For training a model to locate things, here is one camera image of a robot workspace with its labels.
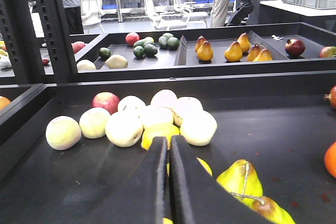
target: white table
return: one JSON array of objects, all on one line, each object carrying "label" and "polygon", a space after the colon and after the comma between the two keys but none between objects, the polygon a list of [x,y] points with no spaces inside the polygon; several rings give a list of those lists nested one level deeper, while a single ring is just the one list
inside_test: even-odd
[{"label": "white table", "polygon": [[[259,24],[306,22],[327,28],[327,20],[336,20],[336,9],[318,10],[283,3],[281,0],[260,1]],[[336,25],[331,30],[336,32]]]}]

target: apple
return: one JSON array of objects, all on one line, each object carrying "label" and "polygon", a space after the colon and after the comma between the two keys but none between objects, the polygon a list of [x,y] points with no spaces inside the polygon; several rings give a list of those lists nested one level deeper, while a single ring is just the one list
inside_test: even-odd
[{"label": "apple", "polygon": [[52,119],[46,128],[47,143],[58,151],[73,147],[80,140],[81,134],[79,124],[69,116]]},{"label": "apple", "polygon": [[92,108],[84,112],[79,119],[82,134],[89,139],[105,136],[105,126],[110,116],[103,108]]},{"label": "apple", "polygon": [[126,43],[129,46],[133,47],[134,43],[140,40],[140,36],[135,32],[131,32],[126,35],[125,39],[126,39]]},{"label": "apple", "polygon": [[173,91],[163,89],[152,97],[151,105],[172,108],[176,101],[177,96]]},{"label": "apple", "polygon": [[77,70],[96,70],[96,65],[90,60],[80,60],[77,63]]},{"label": "apple", "polygon": [[203,106],[199,99],[195,97],[178,98],[172,107],[175,125],[180,127],[185,117],[199,110],[203,110]]},{"label": "apple", "polygon": [[140,139],[143,127],[133,113],[118,111],[108,119],[105,132],[111,143],[119,147],[130,147]]},{"label": "apple", "polygon": [[92,100],[92,107],[106,109],[110,114],[118,111],[118,103],[120,99],[113,93],[101,92],[94,96]]},{"label": "apple", "polygon": [[328,58],[328,57],[336,57],[336,47],[323,47],[320,51],[319,58]]},{"label": "apple", "polygon": [[74,43],[71,43],[72,49],[74,51],[74,54],[78,53],[82,48],[84,48],[87,44],[83,41],[76,41]]},{"label": "apple", "polygon": [[289,56],[299,57],[305,50],[305,46],[300,39],[288,39],[285,45],[285,51]]},{"label": "apple", "polygon": [[130,111],[135,115],[140,115],[140,110],[146,107],[144,101],[134,95],[124,97],[118,103],[118,111]]},{"label": "apple", "polygon": [[216,130],[215,118],[207,111],[198,110],[183,119],[180,134],[189,144],[204,146],[210,143]]},{"label": "apple", "polygon": [[154,105],[147,105],[142,108],[139,113],[139,118],[144,129],[157,123],[173,124],[174,122],[173,113],[170,109]]}]

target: red apple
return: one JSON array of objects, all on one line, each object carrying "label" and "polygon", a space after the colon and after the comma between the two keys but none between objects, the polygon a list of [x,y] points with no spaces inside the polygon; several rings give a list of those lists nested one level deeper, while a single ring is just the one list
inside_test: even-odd
[{"label": "red apple", "polygon": [[84,43],[83,41],[76,41],[71,44],[72,49],[74,51],[74,54],[78,53],[83,47],[85,47],[87,44]]},{"label": "red apple", "polygon": [[303,41],[295,38],[288,39],[285,45],[286,53],[292,57],[300,56],[304,52],[305,48],[306,47],[304,46]]},{"label": "red apple", "polygon": [[120,102],[119,97],[110,92],[101,92],[96,94],[92,100],[92,107],[94,108],[104,108],[110,114],[118,111],[118,103]]},{"label": "red apple", "polygon": [[133,47],[134,43],[140,39],[140,36],[137,33],[131,32],[126,35],[126,43]]}]

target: green pear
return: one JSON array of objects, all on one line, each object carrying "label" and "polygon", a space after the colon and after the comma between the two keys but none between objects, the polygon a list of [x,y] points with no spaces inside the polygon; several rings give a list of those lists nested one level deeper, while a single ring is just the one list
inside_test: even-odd
[{"label": "green pear", "polygon": [[254,199],[251,209],[275,224],[295,224],[289,213],[266,196]]},{"label": "green pear", "polygon": [[[253,164],[245,159],[239,159],[234,162],[217,177],[216,181],[229,193],[256,197],[263,195],[263,187],[258,178],[257,171]],[[249,207],[253,202],[253,199],[247,197],[235,197]]]},{"label": "green pear", "polygon": [[319,58],[336,57],[336,47],[323,47],[320,51]]}]

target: lemon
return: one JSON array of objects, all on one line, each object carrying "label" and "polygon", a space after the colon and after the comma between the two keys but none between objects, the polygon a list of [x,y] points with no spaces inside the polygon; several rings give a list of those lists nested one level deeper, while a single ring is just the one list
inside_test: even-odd
[{"label": "lemon", "polygon": [[210,176],[212,176],[212,170],[210,168],[210,166],[208,165],[207,162],[205,162],[203,159],[201,158],[197,158],[197,160],[200,162],[200,164],[203,166],[203,168],[210,174]]},{"label": "lemon", "polygon": [[173,224],[173,222],[170,219],[163,218],[163,224]]},{"label": "lemon", "polygon": [[141,147],[148,151],[156,136],[165,136],[167,138],[167,148],[170,150],[170,141],[173,135],[179,135],[178,127],[171,123],[157,123],[147,127],[142,134]]},{"label": "lemon", "polygon": [[[203,159],[201,158],[197,158],[197,160],[200,162],[200,164],[203,166],[203,168],[210,174],[210,176],[212,176],[212,170],[210,168],[210,166],[208,165],[207,162],[205,162]],[[169,176],[169,163],[167,163],[166,167],[167,167],[167,173],[168,173],[168,176]]]}]

